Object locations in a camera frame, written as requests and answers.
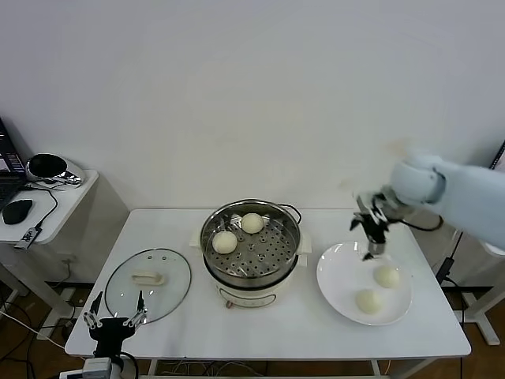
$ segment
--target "computer mouse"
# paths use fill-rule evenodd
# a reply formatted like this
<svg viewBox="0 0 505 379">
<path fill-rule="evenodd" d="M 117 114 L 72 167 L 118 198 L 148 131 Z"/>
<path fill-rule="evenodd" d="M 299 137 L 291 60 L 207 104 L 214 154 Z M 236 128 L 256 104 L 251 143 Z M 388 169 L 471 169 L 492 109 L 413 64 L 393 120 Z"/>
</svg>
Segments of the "computer mouse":
<svg viewBox="0 0 505 379">
<path fill-rule="evenodd" d="M 3 222 L 7 225 L 20 223 L 26 219 L 32 205 L 31 200 L 18 200 L 7 204 L 2 210 Z"/>
</svg>

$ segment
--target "small white desk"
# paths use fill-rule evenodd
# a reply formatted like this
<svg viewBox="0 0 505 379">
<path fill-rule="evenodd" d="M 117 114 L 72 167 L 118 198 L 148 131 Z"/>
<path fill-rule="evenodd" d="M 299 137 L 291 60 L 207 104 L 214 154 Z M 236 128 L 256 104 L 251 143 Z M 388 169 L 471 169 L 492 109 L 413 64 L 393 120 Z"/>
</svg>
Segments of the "small white desk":
<svg viewBox="0 0 505 379">
<path fill-rule="evenodd" d="M 470 353 L 470 345 L 415 239 L 395 225 L 387 251 L 413 275 L 413 304 L 399 322 L 383 327 L 357 324 L 336 312 L 316 281 L 325 249 L 339 241 L 365 240 L 349 231 L 352 210 L 301 210 L 301 227 L 312 237 L 307 267 L 297 267 L 282 296 L 271 306 L 227 309 L 204 267 L 201 252 L 189 246 L 193 232 L 212 210 L 135 210 L 84 306 L 105 291 L 113 271 L 141 250 L 166 247 L 189 262 L 192 283 L 185 300 L 170 315 L 142 325 L 123 351 L 137 358 L 198 360 L 375 360 L 416 359 L 394 377 L 407 377 L 442 357 Z M 110 317 L 102 301 L 99 315 Z M 80 319 L 65 346 L 70 355 L 91 356 L 95 341 Z"/>
<path fill-rule="evenodd" d="M 42 232 L 34 243 L 51 242 L 96 182 L 98 172 L 94 170 L 84 172 L 86 181 L 78 188 L 52 191 L 58 200 L 58 207 L 44 220 Z M 30 254 L 29 250 L 15 250 L 12 247 L 12 244 L 18 242 L 30 227 L 34 227 L 53 208 L 54 201 L 46 191 L 21 191 L 12 201 L 21 199 L 32 199 L 33 206 L 22 223 L 5 225 L 0 220 L 0 263 L 54 310 L 46 320 L 49 325 L 54 325 L 59 318 L 69 317 L 72 314 L 73 308 L 65 300 L 69 300 L 73 291 L 64 291 L 60 297 L 37 275 L 37 268 L 30 267 L 23 260 L 25 254 Z M 50 328 L 42 330 L 47 335 L 52 332 Z"/>
</svg>

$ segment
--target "glass lid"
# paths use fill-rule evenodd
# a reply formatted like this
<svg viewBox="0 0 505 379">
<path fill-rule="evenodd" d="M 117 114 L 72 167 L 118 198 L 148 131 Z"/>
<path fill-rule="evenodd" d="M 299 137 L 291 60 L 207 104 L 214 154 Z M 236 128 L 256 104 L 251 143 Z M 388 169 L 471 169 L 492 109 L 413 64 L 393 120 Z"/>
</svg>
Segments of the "glass lid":
<svg viewBox="0 0 505 379">
<path fill-rule="evenodd" d="M 114 317 L 131 317 L 142 291 L 148 318 L 159 320 L 182 303 L 191 284 L 188 261 L 170 249 L 149 249 L 124 261 L 105 289 L 105 304 Z"/>
</svg>

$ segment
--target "floor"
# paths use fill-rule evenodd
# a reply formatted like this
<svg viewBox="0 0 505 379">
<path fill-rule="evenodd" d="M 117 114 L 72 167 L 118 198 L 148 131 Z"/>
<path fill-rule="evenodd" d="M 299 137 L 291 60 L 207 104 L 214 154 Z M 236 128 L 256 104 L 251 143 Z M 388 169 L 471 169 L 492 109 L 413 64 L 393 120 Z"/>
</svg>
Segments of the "floor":
<svg viewBox="0 0 505 379">
<path fill-rule="evenodd" d="M 9 292 L 6 288 L 0 287 L 3 298 L 7 298 Z M 72 298 L 76 305 L 84 304 L 89 290 L 78 289 Z M 447 294 L 449 302 L 455 309 L 460 309 L 459 295 Z M 9 314 L 25 322 L 31 322 L 37 326 L 49 312 L 49 308 L 34 294 L 24 298 L 19 297 L 15 304 L 26 311 L 30 321 L 18 308 L 12 307 Z M 488 312 L 491 323 L 494 325 L 498 336 L 505 341 L 505 302 Z M 465 326 L 466 334 L 472 344 L 473 353 L 464 358 L 463 377 L 465 379 L 489 379 L 505 378 L 505 344 L 498 347 L 488 346 L 475 325 Z M 8 351 L 15 347 L 23 338 L 26 340 L 9 355 L 9 359 L 25 360 L 27 349 L 32 341 L 32 335 L 27 334 L 26 329 L 13 321 L 3 317 L 0 320 L 0 379 L 23 379 L 27 378 L 27 369 L 24 362 L 13 360 L 2 360 Z M 65 341 L 62 338 L 61 328 L 54 332 L 52 338 L 60 344 Z M 49 379 L 55 374 L 65 370 L 75 370 L 82 367 L 83 361 L 79 358 L 72 358 L 64 351 L 47 341 L 34 340 L 29 353 L 30 361 L 34 366 L 37 379 Z M 368 362 L 246 362 L 258 374 L 271 376 L 329 376 L 329 375 L 366 375 L 372 374 L 372 369 Z M 216 362 L 213 365 L 206 363 L 179 364 L 178 362 L 161 362 L 158 366 L 157 374 L 214 374 L 219 371 L 220 375 L 230 376 L 254 376 L 254 372 L 244 366 Z M 393 370 L 401 362 L 392 362 Z M 141 373 L 147 374 L 149 361 L 140 361 Z M 380 362 L 381 371 L 387 367 L 386 362 Z M 421 372 L 412 376 L 412 379 L 451 379 L 460 378 L 459 359 L 443 359 L 434 362 Z"/>
</svg>

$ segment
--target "steamed bun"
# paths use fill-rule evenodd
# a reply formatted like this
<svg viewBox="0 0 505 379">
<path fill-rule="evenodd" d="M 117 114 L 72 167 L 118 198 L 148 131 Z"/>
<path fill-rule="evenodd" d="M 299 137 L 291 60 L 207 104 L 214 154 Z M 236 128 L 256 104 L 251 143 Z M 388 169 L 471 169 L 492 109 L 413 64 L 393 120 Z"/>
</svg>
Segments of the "steamed bun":
<svg viewBox="0 0 505 379">
<path fill-rule="evenodd" d="M 380 266 L 373 271 L 373 278 L 384 288 L 397 288 L 400 285 L 400 273 L 392 266 Z"/>
<path fill-rule="evenodd" d="M 379 293 L 374 290 L 361 290 L 356 294 L 356 305 L 365 313 L 374 314 L 383 307 L 383 301 Z"/>
<path fill-rule="evenodd" d="M 242 217 L 241 227 L 245 233 L 253 235 L 255 233 L 260 232 L 264 228 L 264 226 L 265 224 L 263 221 L 263 217 L 261 217 L 257 213 L 248 213 L 247 215 Z"/>
<path fill-rule="evenodd" d="M 220 254 L 233 253 L 237 243 L 237 237 L 231 231 L 220 231 L 212 239 L 212 247 Z"/>
</svg>

